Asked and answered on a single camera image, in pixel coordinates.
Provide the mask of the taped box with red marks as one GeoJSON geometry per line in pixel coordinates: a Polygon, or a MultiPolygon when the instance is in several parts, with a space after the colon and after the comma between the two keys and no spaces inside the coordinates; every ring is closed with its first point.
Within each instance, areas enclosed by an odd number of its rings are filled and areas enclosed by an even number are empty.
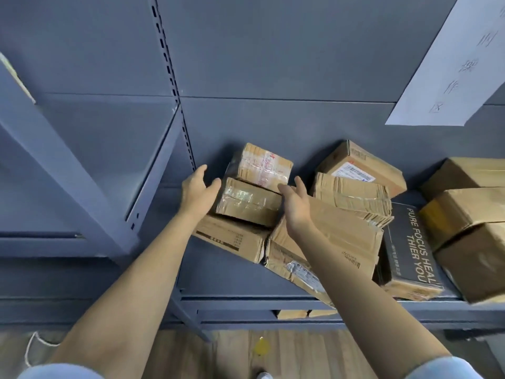
{"type": "Polygon", "coordinates": [[[280,193],[278,185],[288,183],[293,166],[288,159],[246,143],[233,155],[224,176],[280,193]]]}

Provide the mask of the ribbed corrugated cardboard box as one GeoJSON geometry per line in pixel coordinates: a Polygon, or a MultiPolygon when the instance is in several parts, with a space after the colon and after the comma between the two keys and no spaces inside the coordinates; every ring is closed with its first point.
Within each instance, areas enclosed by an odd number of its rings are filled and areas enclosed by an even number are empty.
{"type": "Polygon", "coordinates": [[[310,195],[378,228],[394,220],[388,187],[381,184],[318,172],[310,195]]]}

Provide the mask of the white paper sign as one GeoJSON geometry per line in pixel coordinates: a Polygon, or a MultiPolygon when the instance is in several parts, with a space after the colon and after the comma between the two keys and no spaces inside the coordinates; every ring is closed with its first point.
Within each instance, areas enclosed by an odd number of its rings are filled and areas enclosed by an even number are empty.
{"type": "Polygon", "coordinates": [[[464,126],[505,83],[505,0],[457,0],[386,125],[464,126]]]}

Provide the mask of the brown box with yellow tape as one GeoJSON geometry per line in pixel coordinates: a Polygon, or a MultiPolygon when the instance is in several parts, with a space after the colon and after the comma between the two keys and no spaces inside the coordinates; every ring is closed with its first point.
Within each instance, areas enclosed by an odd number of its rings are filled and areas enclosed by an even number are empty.
{"type": "Polygon", "coordinates": [[[433,252],[486,223],[505,222],[505,187],[451,189],[427,203],[419,216],[433,252]]]}

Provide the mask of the cardboard box with white label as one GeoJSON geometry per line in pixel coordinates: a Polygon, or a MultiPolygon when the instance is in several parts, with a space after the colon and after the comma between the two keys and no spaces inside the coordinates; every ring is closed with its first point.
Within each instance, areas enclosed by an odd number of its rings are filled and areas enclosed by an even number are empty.
{"type": "Polygon", "coordinates": [[[407,183],[400,169],[350,140],[342,141],[319,164],[316,172],[384,185],[388,188],[390,197],[407,191],[407,183]]]}

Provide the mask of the light blue left sleeve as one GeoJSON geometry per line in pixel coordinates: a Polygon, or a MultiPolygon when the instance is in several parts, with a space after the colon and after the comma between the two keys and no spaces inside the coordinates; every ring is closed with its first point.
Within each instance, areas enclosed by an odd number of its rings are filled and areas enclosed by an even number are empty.
{"type": "Polygon", "coordinates": [[[104,379],[94,370],[69,363],[36,365],[24,370],[17,379],[104,379]]]}

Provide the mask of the person's left hand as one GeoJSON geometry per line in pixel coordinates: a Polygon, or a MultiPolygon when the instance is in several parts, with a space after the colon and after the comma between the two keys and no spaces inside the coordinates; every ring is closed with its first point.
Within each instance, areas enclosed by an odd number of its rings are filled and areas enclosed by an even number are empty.
{"type": "Polygon", "coordinates": [[[195,227],[213,207],[216,198],[206,198],[204,182],[208,165],[199,166],[188,178],[182,182],[181,201],[178,215],[192,223],[195,227]]]}

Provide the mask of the plain brown cardboard box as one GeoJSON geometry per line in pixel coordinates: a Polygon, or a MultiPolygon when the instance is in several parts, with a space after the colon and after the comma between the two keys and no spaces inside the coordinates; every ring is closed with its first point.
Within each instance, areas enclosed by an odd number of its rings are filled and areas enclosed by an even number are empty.
{"type": "Polygon", "coordinates": [[[447,158],[419,191],[430,201],[446,190],[505,187],[505,159],[447,158]]]}

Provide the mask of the large crumpled cardboard box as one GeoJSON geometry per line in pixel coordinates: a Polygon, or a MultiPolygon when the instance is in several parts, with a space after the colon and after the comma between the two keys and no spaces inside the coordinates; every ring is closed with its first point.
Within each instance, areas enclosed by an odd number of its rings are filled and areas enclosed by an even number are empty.
{"type": "MultiPolygon", "coordinates": [[[[315,227],[357,271],[371,279],[379,260],[383,230],[314,197],[309,201],[315,227]]],[[[300,247],[288,235],[285,215],[268,238],[265,258],[267,269],[334,308],[300,247]]]]}

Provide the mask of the person's right hand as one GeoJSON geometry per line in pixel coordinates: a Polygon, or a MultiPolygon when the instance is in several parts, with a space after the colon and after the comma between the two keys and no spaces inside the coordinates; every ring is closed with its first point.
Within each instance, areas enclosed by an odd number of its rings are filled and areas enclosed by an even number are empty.
{"type": "Polygon", "coordinates": [[[293,240],[298,241],[316,228],[311,218],[306,186],[299,176],[294,178],[294,183],[294,195],[282,198],[288,234],[293,240]]]}

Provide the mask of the black box with white lettering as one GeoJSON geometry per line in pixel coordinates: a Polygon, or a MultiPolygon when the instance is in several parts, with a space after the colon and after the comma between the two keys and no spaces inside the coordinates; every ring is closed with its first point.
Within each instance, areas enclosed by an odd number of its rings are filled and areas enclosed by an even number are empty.
{"type": "Polygon", "coordinates": [[[427,301],[444,286],[418,210],[392,203],[394,219],[384,227],[375,282],[394,298],[427,301]]]}

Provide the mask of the large glossy taped cardboard box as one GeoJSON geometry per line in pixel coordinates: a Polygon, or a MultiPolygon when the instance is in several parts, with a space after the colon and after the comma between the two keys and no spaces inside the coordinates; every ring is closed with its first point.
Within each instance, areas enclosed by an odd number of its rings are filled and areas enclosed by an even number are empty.
{"type": "Polygon", "coordinates": [[[435,258],[467,303],[505,303],[505,222],[464,231],[435,258]]]}

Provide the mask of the light blue right sleeve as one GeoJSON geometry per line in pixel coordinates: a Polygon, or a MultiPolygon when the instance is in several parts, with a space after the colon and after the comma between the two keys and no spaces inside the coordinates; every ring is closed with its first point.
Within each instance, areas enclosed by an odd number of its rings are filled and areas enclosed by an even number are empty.
{"type": "Polygon", "coordinates": [[[483,379],[483,377],[466,360],[447,356],[420,365],[405,379],[483,379]]]}

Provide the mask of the small tape-wrapped cardboard box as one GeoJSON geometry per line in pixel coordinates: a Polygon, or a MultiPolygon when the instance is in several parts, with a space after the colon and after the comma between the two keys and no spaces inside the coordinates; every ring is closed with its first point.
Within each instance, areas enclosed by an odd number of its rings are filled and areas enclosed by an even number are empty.
{"type": "Polygon", "coordinates": [[[223,179],[212,213],[274,228],[282,205],[280,194],[237,179],[223,179]]]}

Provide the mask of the flat cardboard box, black print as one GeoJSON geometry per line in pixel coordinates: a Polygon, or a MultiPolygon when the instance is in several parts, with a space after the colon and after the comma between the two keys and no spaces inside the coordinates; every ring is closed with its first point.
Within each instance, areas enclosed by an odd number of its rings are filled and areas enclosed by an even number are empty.
{"type": "Polygon", "coordinates": [[[271,229],[218,215],[206,215],[193,236],[247,261],[261,263],[271,229]]]}

